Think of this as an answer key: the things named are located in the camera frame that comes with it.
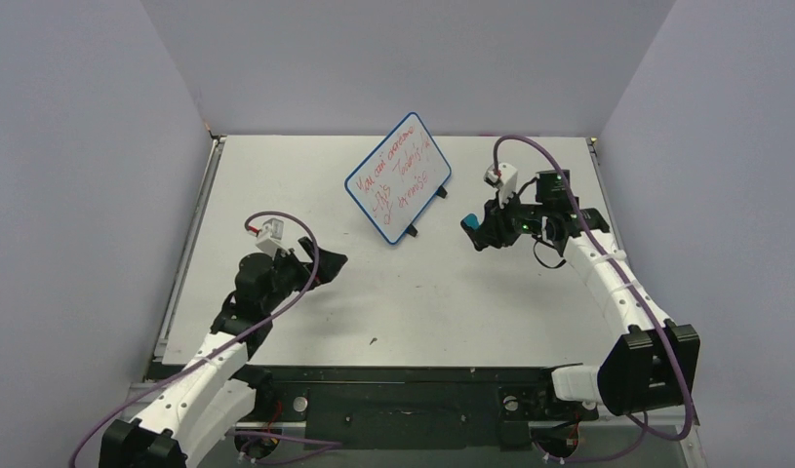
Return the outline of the blue whiteboard eraser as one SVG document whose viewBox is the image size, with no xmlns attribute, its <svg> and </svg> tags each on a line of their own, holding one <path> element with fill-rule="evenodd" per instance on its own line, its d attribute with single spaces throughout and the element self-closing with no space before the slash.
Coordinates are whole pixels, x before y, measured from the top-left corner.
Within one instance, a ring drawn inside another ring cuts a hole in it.
<svg viewBox="0 0 795 468">
<path fill-rule="evenodd" d="M 470 230 L 477 230 L 480 227 L 480 221 L 476 214 L 468 214 L 461 223 Z"/>
</svg>

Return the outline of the blue framed whiteboard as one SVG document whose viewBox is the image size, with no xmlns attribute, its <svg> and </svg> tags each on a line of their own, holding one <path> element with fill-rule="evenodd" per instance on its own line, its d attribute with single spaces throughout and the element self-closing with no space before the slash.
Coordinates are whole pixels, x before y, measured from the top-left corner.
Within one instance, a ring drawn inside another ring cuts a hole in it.
<svg viewBox="0 0 795 468">
<path fill-rule="evenodd" d="M 415 234 L 417 219 L 452 173 L 432 133 L 410 112 L 352 170 L 344 189 L 383 240 L 394 246 Z"/>
</svg>

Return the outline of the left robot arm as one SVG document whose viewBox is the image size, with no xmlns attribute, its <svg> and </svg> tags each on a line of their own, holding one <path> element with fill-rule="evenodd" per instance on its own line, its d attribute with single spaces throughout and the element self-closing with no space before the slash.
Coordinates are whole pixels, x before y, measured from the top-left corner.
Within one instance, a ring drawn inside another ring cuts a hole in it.
<svg viewBox="0 0 795 468">
<path fill-rule="evenodd" d="M 99 466 L 195 467 L 239 419 L 271 413 L 272 389 L 236 373 L 264 343 L 284 301 L 331 283 L 348 261 L 307 237 L 298 243 L 308 261 L 275 240 L 258 242 L 258 252 L 240 260 L 234 289 L 200 349 L 180 372 L 157 384 L 160 393 L 152 403 L 106 428 Z"/>
</svg>

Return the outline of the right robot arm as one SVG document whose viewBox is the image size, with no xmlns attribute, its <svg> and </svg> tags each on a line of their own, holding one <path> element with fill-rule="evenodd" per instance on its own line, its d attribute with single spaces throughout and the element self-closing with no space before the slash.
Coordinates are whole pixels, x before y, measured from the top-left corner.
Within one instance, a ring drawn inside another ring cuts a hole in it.
<svg viewBox="0 0 795 468">
<path fill-rule="evenodd" d="M 521 200 L 514 167 L 487 169 L 484 180 L 495 197 L 483 217 L 470 214 L 460 223 L 475 250 L 510 247 L 523 235 L 550 245 L 587 287 L 615 339 L 601 363 L 553 370 L 533 392 L 536 408 L 557 416 L 572 402 L 595 403 L 623 415 L 684 404 L 700 338 L 693 326 L 678 325 L 651 305 L 603 215 L 569 197 L 569 174 L 538 173 L 532 204 Z"/>
</svg>

